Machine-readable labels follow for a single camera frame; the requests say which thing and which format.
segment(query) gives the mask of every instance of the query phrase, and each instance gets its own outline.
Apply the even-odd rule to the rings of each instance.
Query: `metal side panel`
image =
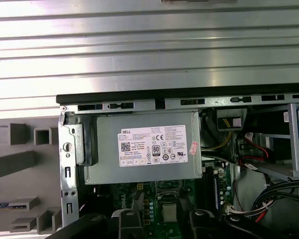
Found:
[[[63,94],[287,83],[299,0],[0,1],[0,119],[56,116]]]

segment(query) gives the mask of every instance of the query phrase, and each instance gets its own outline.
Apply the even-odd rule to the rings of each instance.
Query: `white sticker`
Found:
[[[184,125],[122,129],[118,142],[120,167],[188,162]]]
[[[197,151],[197,148],[198,148],[198,143],[195,142],[195,141],[193,141],[193,142],[191,143],[191,147],[190,147],[190,149],[189,149],[189,154],[191,154],[191,155],[195,155],[195,154],[196,154],[196,151]]]
[[[289,122],[289,114],[288,114],[288,112],[284,112],[284,122],[285,123]]]
[[[253,142],[254,133],[246,133],[245,138],[248,139],[250,142]]]
[[[254,165],[250,164],[250,163],[245,163],[245,166],[247,168],[249,168],[250,170],[257,170],[258,168],[256,168]]]

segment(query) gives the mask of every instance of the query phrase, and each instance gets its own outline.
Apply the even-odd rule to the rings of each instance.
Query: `barcode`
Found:
[[[122,152],[128,152],[131,150],[131,143],[121,143],[121,151]]]

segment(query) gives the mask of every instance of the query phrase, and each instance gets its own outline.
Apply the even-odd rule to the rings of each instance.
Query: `yellow wire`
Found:
[[[225,124],[227,125],[227,127],[230,128],[230,124],[229,124],[228,120],[227,119],[223,119],[223,120],[224,120]],[[233,133],[229,132],[227,138],[225,139],[225,141],[222,142],[220,145],[218,145],[216,147],[212,147],[212,148],[205,148],[204,150],[212,150],[212,149],[221,148],[221,147],[225,146],[230,141],[232,136],[233,136]]]

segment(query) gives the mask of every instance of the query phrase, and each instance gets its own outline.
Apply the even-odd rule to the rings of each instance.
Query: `motherboard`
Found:
[[[143,226],[147,239],[181,239],[176,219],[176,193],[186,191],[196,209],[212,211],[216,217],[232,204],[229,165],[206,168],[202,179],[112,184],[114,210],[131,208],[136,192],[143,192]]]
[[[188,198],[195,207],[195,180],[172,180],[145,183],[126,183],[112,185],[114,208],[131,208],[133,196],[143,192],[143,225],[146,238],[181,239],[176,219],[175,193],[186,190]]]

